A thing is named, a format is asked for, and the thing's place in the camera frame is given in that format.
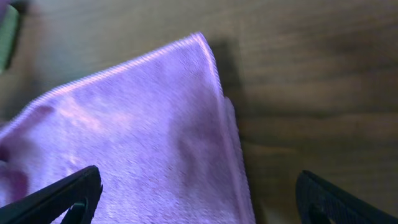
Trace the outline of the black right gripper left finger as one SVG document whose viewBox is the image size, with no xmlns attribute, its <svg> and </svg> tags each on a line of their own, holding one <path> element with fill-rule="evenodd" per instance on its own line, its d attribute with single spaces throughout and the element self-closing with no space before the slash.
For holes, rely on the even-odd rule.
<svg viewBox="0 0 398 224">
<path fill-rule="evenodd" d="M 1 224 L 90 224 L 103 191 L 96 166 L 88 166 L 39 191 L 1 208 Z"/>
</svg>

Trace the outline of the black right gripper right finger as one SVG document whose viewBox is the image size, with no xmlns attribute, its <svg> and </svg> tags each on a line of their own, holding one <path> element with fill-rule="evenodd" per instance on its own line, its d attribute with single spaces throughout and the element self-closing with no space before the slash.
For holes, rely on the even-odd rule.
<svg viewBox="0 0 398 224">
<path fill-rule="evenodd" d="M 303 224 L 397 224 L 396 217 L 308 170 L 302 171 L 297 178 L 295 197 Z"/>
</svg>

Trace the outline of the purple microfiber cloth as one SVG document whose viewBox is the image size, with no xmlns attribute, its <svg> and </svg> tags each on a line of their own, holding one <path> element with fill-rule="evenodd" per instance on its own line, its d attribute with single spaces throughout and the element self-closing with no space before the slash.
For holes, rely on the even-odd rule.
<svg viewBox="0 0 398 224">
<path fill-rule="evenodd" d="M 234 108 L 200 33 L 62 85 L 1 128 L 1 205 L 86 166 L 94 223 L 254 223 Z"/>
</svg>

